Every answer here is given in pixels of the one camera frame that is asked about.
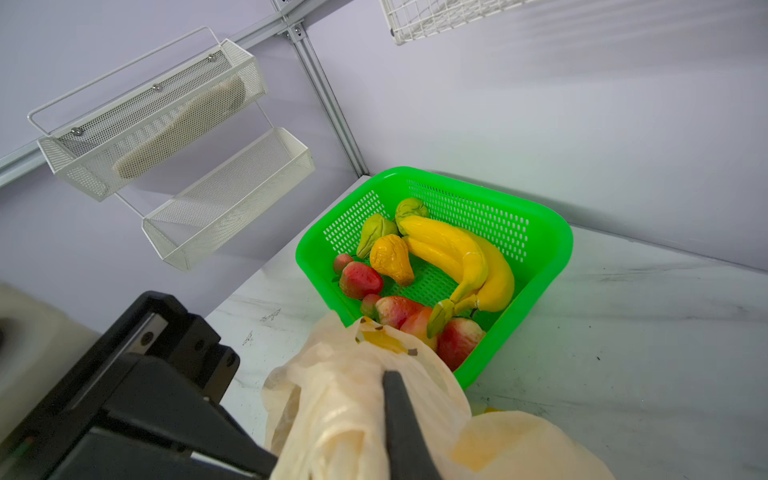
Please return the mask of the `banana print plastic bag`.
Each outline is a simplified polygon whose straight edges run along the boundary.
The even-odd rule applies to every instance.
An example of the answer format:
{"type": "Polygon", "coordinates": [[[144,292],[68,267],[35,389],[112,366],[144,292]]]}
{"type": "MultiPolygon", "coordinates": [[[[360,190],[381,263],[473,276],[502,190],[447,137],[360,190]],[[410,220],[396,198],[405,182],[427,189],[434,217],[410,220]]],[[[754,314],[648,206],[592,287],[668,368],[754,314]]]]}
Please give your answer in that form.
{"type": "Polygon", "coordinates": [[[329,313],[262,389],[276,479],[386,479],[384,375],[402,377],[428,457],[445,479],[607,479],[607,466],[549,421],[474,414],[453,373],[418,338],[329,313]]]}

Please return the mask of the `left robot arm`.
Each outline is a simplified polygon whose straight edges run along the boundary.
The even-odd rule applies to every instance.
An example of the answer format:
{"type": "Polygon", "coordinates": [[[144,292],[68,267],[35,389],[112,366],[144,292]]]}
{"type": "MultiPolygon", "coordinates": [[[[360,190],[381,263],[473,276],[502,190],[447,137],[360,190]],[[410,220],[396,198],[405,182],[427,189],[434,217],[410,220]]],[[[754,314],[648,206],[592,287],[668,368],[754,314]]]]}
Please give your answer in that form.
{"type": "Polygon", "coordinates": [[[174,296],[104,333],[1,287],[5,479],[267,479],[277,458],[222,407],[238,354],[174,296]]]}

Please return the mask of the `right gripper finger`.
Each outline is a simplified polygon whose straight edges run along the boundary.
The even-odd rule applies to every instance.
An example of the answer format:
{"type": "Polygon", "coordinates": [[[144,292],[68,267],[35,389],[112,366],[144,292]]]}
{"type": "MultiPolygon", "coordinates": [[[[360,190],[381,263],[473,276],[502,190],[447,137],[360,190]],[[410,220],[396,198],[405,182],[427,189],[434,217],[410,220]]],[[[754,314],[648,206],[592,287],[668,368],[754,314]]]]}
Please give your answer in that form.
{"type": "Polygon", "coordinates": [[[392,480],[440,480],[419,427],[402,375],[385,371],[382,378],[386,451],[392,480]]]}

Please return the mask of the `red fake apple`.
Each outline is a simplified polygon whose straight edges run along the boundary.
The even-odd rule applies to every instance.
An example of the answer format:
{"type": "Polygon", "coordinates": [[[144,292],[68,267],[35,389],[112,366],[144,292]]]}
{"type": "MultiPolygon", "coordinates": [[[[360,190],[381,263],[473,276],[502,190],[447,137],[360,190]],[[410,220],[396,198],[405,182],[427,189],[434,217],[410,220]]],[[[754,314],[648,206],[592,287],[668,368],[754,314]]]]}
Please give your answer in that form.
{"type": "Polygon", "coordinates": [[[437,355],[451,371],[456,371],[485,337],[473,320],[454,318],[443,329],[437,342],[437,355]]]}

